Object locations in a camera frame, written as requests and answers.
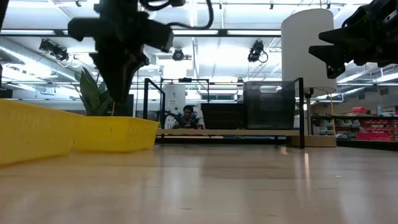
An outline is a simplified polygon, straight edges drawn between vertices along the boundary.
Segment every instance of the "black container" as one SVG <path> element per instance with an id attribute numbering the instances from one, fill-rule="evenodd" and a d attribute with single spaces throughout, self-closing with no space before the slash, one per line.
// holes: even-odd
<path id="1" fill-rule="evenodd" d="M 245 128 L 246 106 L 238 103 L 202 103 L 206 129 Z"/>
<path id="2" fill-rule="evenodd" d="M 247 129 L 288 130 L 294 126 L 295 83 L 269 86 L 246 82 L 243 103 L 247 106 Z"/>

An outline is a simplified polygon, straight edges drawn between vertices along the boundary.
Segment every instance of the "yellow basket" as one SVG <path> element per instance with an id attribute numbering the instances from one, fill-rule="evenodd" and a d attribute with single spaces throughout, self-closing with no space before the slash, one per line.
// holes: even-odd
<path id="1" fill-rule="evenodd" d="M 0 165 L 68 154 L 81 115 L 0 100 Z"/>
<path id="2" fill-rule="evenodd" d="M 84 117 L 74 148 L 78 151 L 132 152 L 155 144 L 158 122 L 131 117 Z"/>

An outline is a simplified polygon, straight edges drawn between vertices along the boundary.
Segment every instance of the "wooden floor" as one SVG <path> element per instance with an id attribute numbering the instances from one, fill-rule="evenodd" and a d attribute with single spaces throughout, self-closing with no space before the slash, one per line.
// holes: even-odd
<path id="1" fill-rule="evenodd" d="M 397 220 L 396 152 L 167 146 L 0 167 L 0 224 Z"/>

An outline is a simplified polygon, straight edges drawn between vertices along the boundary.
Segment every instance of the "white cylinder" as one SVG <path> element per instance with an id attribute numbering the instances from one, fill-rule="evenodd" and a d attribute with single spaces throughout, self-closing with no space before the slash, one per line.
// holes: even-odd
<path id="1" fill-rule="evenodd" d="M 326 76 L 326 64 L 308 52 L 310 46 L 329 45 L 318 35 L 332 29 L 333 13 L 326 9 L 300 11 L 285 19 L 282 23 L 283 81 L 302 77 L 304 88 L 316 88 L 313 96 L 336 91 L 336 80 Z"/>

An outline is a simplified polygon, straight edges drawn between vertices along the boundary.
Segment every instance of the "person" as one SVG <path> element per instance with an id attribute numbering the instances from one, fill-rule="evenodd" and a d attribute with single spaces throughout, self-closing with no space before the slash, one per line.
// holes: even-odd
<path id="1" fill-rule="evenodd" d="M 199 123 L 199 120 L 193 116 L 193 106 L 187 105 L 183 108 L 183 124 L 179 121 L 175 121 L 173 124 L 173 129 L 178 128 L 198 128 L 203 129 L 203 124 Z"/>

